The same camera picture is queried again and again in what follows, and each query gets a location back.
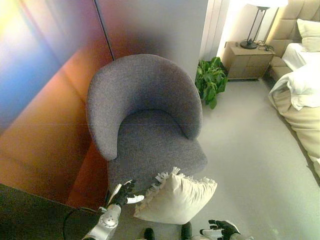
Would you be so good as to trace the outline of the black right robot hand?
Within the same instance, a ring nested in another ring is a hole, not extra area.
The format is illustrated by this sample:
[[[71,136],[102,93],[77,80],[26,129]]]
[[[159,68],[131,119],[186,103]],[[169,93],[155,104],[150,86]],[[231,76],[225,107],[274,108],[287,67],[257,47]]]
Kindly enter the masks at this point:
[[[214,220],[208,221],[209,229],[201,229],[199,233],[212,240],[230,240],[234,234],[240,234],[237,227],[227,220]]]

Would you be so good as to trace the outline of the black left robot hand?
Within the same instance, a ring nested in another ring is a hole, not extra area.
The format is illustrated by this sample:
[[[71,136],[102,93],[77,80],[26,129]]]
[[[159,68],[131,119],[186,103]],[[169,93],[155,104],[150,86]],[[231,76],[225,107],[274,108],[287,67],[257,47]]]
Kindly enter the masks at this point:
[[[135,183],[136,181],[134,179],[129,180],[124,184],[119,183],[111,194],[107,205],[118,205],[123,207],[124,205],[136,204],[144,200],[144,195],[135,195],[133,193]]]

